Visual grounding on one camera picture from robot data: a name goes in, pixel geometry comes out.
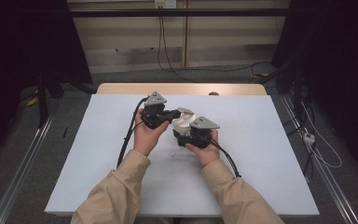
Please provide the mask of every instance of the table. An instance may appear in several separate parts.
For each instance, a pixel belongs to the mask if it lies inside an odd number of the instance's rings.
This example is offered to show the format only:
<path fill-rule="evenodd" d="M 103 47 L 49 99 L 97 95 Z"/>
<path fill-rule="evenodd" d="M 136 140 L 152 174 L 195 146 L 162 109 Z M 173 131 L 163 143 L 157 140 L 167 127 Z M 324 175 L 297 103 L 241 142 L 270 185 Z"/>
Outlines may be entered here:
<path fill-rule="evenodd" d="M 218 123 L 221 146 L 237 163 L 243 178 L 279 215 L 319 214 L 275 107 L 261 85 L 170 83 L 101 85 L 91 97 L 47 213 L 72 215 L 92 187 L 115 167 L 131 113 L 152 91 L 167 98 L 167 109 L 186 107 Z M 204 95 L 211 91 L 221 95 Z M 138 215 L 219 217 L 220 208 L 201 177 L 197 157 L 177 146 L 169 132 L 172 127 L 149 156 L 152 165 L 144 178 Z"/>

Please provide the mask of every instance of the hand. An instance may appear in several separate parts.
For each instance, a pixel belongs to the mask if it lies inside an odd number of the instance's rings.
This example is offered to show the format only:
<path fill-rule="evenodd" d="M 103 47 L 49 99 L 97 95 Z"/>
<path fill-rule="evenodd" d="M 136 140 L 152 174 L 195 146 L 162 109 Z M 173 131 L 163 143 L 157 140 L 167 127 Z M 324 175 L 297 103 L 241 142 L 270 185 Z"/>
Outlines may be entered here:
<path fill-rule="evenodd" d="M 212 139 L 217 143 L 218 133 L 216 129 L 211 129 Z M 208 165 L 209 163 L 220 159 L 220 151 L 219 148 L 215 147 L 212 144 L 209 144 L 206 148 L 201 149 L 199 147 L 195 147 L 189 143 L 186 144 L 186 147 L 194 152 L 203 166 Z"/>
<path fill-rule="evenodd" d="M 146 157 L 150 154 L 153 148 L 156 146 L 159 137 L 167 130 L 170 123 L 168 121 L 163 122 L 155 130 L 149 129 L 144 121 L 141 119 L 141 113 L 143 109 L 139 109 L 135 116 L 135 136 L 133 149 L 144 154 Z"/>

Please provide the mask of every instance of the black horizontal bar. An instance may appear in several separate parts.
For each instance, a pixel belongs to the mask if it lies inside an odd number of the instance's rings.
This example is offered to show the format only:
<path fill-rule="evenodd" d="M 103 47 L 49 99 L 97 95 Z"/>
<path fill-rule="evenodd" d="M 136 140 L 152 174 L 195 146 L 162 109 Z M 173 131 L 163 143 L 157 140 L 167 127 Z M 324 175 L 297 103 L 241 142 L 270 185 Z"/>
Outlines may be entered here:
<path fill-rule="evenodd" d="M 23 11 L 28 16 L 58 17 L 284 17 L 289 15 L 309 15 L 310 9 L 288 8 L 220 8 L 220 9 L 77 9 L 71 11 Z"/>

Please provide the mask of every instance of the sleeve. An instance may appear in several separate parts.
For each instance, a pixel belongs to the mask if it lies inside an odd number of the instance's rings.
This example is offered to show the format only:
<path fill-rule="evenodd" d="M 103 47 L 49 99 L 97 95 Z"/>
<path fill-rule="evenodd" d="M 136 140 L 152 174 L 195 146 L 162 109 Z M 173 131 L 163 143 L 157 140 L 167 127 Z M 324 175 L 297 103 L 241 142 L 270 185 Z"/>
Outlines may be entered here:
<path fill-rule="evenodd" d="M 150 160 L 130 150 L 74 212 L 71 223 L 133 223 L 140 205 L 142 179 Z"/>
<path fill-rule="evenodd" d="M 222 160 L 205 166 L 202 174 L 220 204 L 225 223 L 283 223 L 263 197 L 235 177 Z"/>

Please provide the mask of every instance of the person's left hand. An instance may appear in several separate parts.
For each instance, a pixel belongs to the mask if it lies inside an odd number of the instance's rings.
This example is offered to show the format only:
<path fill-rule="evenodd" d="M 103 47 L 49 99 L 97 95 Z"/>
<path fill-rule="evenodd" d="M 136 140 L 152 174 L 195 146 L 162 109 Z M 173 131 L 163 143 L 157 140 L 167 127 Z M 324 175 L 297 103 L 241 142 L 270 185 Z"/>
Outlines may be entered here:
<path fill-rule="evenodd" d="M 135 116 L 135 125 L 137 126 L 134 130 L 133 149 L 147 157 L 156 146 L 161 134 L 167 130 L 170 123 L 165 121 L 155 130 L 149 129 L 141 119 L 142 111 L 143 109 L 139 109 Z"/>

